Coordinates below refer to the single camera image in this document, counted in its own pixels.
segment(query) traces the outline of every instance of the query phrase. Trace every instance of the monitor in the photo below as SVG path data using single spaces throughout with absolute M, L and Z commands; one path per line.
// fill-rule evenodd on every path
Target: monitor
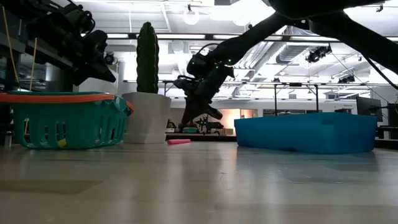
M 383 115 L 380 107 L 380 100 L 358 96 L 356 97 L 356 108 L 358 110 L 358 114 L 377 116 L 377 121 L 383 122 Z

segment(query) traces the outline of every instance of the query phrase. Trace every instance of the pink object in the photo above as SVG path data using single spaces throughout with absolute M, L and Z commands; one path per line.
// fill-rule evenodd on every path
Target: pink object
M 191 139 L 173 139 L 168 140 L 167 144 L 182 144 L 182 143 L 190 143 Z

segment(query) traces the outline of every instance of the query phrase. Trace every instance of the blue plastic bin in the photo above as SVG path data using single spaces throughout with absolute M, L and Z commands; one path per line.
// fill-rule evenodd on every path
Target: blue plastic bin
M 236 119 L 240 146 L 317 154 L 370 152 L 377 118 L 345 113 L 313 113 Z

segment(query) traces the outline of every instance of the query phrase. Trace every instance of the potted cactus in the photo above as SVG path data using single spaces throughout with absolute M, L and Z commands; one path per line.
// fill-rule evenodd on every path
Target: potted cactus
M 158 95 L 159 45 L 155 29 L 144 23 L 137 40 L 137 92 L 123 94 L 135 108 L 129 117 L 126 143 L 164 143 L 171 99 Z

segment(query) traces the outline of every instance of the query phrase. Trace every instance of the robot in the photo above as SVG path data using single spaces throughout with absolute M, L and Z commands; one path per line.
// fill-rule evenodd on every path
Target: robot
M 115 82 L 104 61 L 108 36 L 101 30 L 93 31 L 95 21 L 90 11 L 67 1 L 65 7 L 51 0 L 0 0 L 0 4 L 26 23 L 27 39 L 41 38 L 72 62 L 73 84 L 80 85 L 88 77 Z
M 186 94 L 186 106 L 182 123 L 187 123 L 197 116 L 208 113 L 221 119 L 223 115 L 210 106 L 211 99 L 219 91 L 227 76 L 233 77 L 232 65 L 241 60 L 253 46 L 272 35 L 283 26 L 295 26 L 310 30 L 321 36 L 338 39 L 358 52 L 385 78 L 393 84 L 375 64 L 398 72 L 398 45 L 389 39 L 369 30 L 350 19 L 343 9 L 364 6 L 380 0 L 268 0 L 275 13 L 264 19 L 244 34 L 228 39 L 207 55 L 201 50 L 189 61 L 187 72 L 194 76 L 179 76 L 174 81 L 177 88 Z

